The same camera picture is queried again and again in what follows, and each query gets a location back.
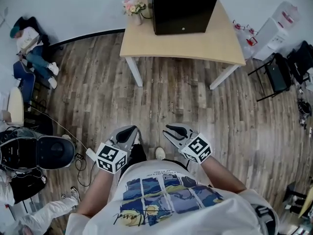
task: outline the wooden floor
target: wooden floor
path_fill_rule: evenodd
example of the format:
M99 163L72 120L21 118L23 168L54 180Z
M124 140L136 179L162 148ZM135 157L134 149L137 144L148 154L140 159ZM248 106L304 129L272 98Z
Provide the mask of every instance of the wooden floor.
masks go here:
M295 86L257 103L261 87L257 76L248 77L247 73L261 64L258 61L248 61L211 91L209 84L226 64L139 58L144 86L138 88L126 61L119 57L122 39L120 33L79 40L57 52L58 87L48 96L47 112L95 151L114 129L134 124L142 133L149 159L154 158L155 148L162 146L168 159L183 161L162 130L168 123L187 123L208 137L215 158L283 216L286 185L296 181L297 190L305 192L312 174L311 141L298 123ZM270 93L266 75L261 79ZM305 91L303 97L313 103L312 93ZM65 133L60 126L55 132ZM85 154L76 144L77 151ZM84 184L89 182L91 166L88 159L87 169L80 174ZM197 164L191 163L190 171L207 182ZM59 200L71 186L78 187L82 196L87 190L77 183L74 165L48 171L47 176L45 201ZM55 234L61 234L66 221L67 216L53 222Z

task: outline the printed graphic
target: printed graphic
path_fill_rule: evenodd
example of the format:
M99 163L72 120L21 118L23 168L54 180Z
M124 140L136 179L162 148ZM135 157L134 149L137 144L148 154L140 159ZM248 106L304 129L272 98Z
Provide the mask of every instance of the printed graphic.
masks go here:
M126 226L144 225L145 213L141 197L140 179L127 182L127 190L123 193L122 206L120 207L120 213L116 215L115 223L119 219Z
M179 177L172 170L156 171L152 175L155 177L127 182L120 213L113 215L114 224L152 226L171 218L175 212L196 211L223 201L210 187L198 185L187 176Z
M113 160L115 159L117 153L118 153L117 149L114 149L114 148L109 147L109 146L106 145L106 146L103 147L102 151L100 151L98 156L100 158L103 158L105 160L113 162Z
M142 180L144 204L146 206L146 221L149 225L170 217L172 211L168 206L165 196L161 191L157 178L147 178Z
M183 153L186 159L189 159L191 161L197 162L197 159L187 153Z
M199 155L200 161L202 162L203 160L205 160L208 156L210 156L210 154L211 154L211 149L210 147L208 147L204 152L202 152Z
M201 138L197 137L195 140L191 142L188 147L196 154L199 154L200 152L203 151L203 149L207 146L208 144L203 141Z
M198 210L200 204L194 195L181 185L177 175L163 175L164 185L170 195L175 212L181 214Z
M126 156L122 157L120 161L115 164L115 171L118 171L126 164Z
M181 178L182 185L186 188L191 188L197 185L197 182L187 176Z
M195 186L191 188L200 198L205 207L213 206L223 201L223 197L207 186Z
M102 161L100 159L98 159L98 162L99 162L99 167L100 168L102 168L104 170L107 170L107 171L110 171L110 172L113 172L111 164L108 164L107 162Z
M127 191L123 193L123 200L134 200L142 197L140 179L127 182Z

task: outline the black box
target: black box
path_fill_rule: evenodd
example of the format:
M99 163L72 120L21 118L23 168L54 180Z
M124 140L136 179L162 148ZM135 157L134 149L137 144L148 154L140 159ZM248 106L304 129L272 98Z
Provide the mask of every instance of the black box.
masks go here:
M205 32L217 0L148 0L156 35Z

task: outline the flower vase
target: flower vase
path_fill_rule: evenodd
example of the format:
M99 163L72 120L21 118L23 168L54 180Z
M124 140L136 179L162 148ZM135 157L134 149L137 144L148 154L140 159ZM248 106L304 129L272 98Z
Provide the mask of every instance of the flower vase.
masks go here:
M141 25L142 24L141 15L139 13L138 14L133 14L132 18L133 18L134 24L136 24L136 25Z

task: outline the baseboard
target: baseboard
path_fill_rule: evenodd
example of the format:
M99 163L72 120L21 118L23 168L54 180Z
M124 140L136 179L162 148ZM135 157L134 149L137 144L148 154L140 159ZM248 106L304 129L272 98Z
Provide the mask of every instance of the baseboard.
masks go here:
M88 35L84 35L84 36L79 36L79 37L75 37L72 39L68 39L53 45L50 45L49 47L57 47L57 46L61 46L61 45L65 45L68 44L70 42L74 42L77 40L82 40L85 38L90 38L90 37L97 37L97 36L103 36L103 35L108 35L108 34L114 34L114 33L123 33L125 32L125 29L114 29L114 30L107 30L107 31L101 31L101 32L97 32L97 33L92 33L92 34L88 34Z

